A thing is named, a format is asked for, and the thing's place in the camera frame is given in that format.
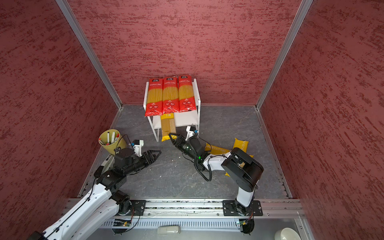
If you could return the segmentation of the yellow pasta bag front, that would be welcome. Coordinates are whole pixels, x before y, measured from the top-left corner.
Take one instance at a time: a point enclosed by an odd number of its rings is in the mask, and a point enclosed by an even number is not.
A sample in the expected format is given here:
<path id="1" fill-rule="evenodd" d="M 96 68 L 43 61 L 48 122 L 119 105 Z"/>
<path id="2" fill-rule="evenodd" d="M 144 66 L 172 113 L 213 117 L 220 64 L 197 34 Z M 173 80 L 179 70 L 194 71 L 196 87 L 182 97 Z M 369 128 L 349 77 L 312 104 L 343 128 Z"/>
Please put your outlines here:
<path id="1" fill-rule="evenodd" d="M 174 114 L 161 115 L 162 142 L 170 140 L 169 133 L 177 133 Z"/>

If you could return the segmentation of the yellow pasta bag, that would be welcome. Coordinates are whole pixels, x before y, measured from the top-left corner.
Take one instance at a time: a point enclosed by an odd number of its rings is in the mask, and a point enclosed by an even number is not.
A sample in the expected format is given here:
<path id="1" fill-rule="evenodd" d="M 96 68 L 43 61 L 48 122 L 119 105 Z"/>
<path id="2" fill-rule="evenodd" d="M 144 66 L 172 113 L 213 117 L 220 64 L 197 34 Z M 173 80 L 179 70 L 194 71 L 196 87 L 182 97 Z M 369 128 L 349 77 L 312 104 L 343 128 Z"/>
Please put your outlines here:
<path id="1" fill-rule="evenodd" d="M 223 154 L 229 153 L 231 150 L 224 149 L 224 148 L 217 147 L 217 146 L 213 146 L 213 145 L 206 143 L 205 151 L 209 152 L 212 155 L 223 155 Z"/>
<path id="2" fill-rule="evenodd" d="M 170 140 L 169 133 L 177 133 L 174 114 L 161 115 L 162 142 Z"/>

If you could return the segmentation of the red spaghetti bag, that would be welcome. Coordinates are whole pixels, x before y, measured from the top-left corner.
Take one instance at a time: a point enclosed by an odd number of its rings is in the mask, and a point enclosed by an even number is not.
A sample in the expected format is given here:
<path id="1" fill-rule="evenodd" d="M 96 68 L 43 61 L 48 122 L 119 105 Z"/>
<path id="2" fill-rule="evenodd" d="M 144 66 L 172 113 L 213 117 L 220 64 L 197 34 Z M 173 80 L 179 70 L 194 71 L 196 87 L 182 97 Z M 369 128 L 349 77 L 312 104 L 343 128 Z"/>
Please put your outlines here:
<path id="1" fill-rule="evenodd" d="M 180 112 L 195 111 L 196 102 L 192 85 L 192 77 L 189 75 L 181 75 L 179 80 L 179 105 Z"/>
<path id="2" fill-rule="evenodd" d="M 151 79 L 149 81 L 146 117 L 163 114 L 163 81 L 164 79 Z"/>
<path id="3" fill-rule="evenodd" d="M 166 77 L 163 81 L 163 114 L 180 111 L 177 77 Z"/>

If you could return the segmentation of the yellow pasta bag underneath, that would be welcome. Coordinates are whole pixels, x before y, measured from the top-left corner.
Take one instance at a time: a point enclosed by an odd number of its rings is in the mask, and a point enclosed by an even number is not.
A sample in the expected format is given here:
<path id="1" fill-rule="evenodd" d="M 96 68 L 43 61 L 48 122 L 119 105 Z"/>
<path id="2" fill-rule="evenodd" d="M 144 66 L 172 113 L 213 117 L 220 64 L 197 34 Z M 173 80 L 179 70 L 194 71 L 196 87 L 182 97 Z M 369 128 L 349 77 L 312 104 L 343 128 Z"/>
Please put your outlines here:
<path id="1" fill-rule="evenodd" d="M 241 141 L 241 140 L 238 140 L 237 138 L 235 138 L 235 142 L 234 142 L 233 149 L 234 149 L 234 148 L 239 148 L 239 149 L 241 149 L 242 151 L 247 152 L 248 144 L 249 144 L 248 141 Z M 245 162 L 244 162 L 244 163 L 241 163 L 239 166 L 240 166 L 241 168 L 244 168 L 244 165 L 245 165 Z"/>

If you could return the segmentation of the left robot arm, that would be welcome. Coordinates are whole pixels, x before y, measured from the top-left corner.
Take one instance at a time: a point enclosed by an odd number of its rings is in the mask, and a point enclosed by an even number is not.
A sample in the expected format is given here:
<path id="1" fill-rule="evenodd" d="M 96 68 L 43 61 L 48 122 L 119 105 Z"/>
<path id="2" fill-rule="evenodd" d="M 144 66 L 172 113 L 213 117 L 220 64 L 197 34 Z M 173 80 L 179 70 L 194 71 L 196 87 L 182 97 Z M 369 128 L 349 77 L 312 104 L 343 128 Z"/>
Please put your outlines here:
<path id="1" fill-rule="evenodd" d="M 153 164 L 162 152 L 148 150 L 141 154 L 130 148 L 121 149 L 113 167 L 102 173 L 91 190 L 63 217 L 42 233 L 33 232 L 30 240 L 86 240 L 111 217 L 134 215 L 129 195 L 120 191 L 127 176 Z"/>

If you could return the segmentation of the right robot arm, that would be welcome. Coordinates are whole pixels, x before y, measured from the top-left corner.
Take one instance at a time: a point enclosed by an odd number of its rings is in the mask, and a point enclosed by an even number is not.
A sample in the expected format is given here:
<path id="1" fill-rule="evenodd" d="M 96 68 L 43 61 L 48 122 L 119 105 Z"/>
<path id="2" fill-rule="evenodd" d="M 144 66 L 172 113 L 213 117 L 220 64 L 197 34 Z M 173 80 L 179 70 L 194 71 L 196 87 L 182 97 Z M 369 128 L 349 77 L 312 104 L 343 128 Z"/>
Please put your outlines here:
<path id="1" fill-rule="evenodd" d="M 240 148 L 234 148 L 225 154 L 212 154 L 200 143 L 198 134 L 189 137 L 169 134 L 172 144 L 184 155 L 190 157 L 196 171 L 207 182 L 213 178 L 214 171 L 224 171 L 238 185 L 238 194 L 234 200 L 239 215 L 245 216 L 251 209 L 251 202 L 257 184 L 262 177 L 264 167 Z"/>

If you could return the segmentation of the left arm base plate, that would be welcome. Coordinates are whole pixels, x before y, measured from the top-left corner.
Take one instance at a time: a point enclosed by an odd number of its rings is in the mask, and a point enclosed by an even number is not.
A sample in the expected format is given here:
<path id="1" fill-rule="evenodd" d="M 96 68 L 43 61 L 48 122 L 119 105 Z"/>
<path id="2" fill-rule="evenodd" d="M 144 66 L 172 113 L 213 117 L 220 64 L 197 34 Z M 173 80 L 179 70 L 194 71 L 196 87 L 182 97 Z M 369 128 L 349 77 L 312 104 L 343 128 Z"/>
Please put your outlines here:
<path id="1" fill-rule="evenodd" d="M 127 200 L 120 204 L 119 216 L 143 216 L 146 200 Z"/>

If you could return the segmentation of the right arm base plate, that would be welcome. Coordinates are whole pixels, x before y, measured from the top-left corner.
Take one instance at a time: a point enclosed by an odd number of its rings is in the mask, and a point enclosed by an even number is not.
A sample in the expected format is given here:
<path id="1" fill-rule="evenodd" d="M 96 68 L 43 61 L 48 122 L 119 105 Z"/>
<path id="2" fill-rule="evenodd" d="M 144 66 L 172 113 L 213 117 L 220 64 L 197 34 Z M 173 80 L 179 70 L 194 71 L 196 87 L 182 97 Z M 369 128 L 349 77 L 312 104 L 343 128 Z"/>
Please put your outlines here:
<path id="1" fill-rule="evenodd" d="M 263 210 L 260 201 L 253 200 L 248 207 L 244 207 L 236 200 L 224 200 L 223 202 L 224 216 L 240 216 L 240 217 L 260 217 L 263 216 Z"/>

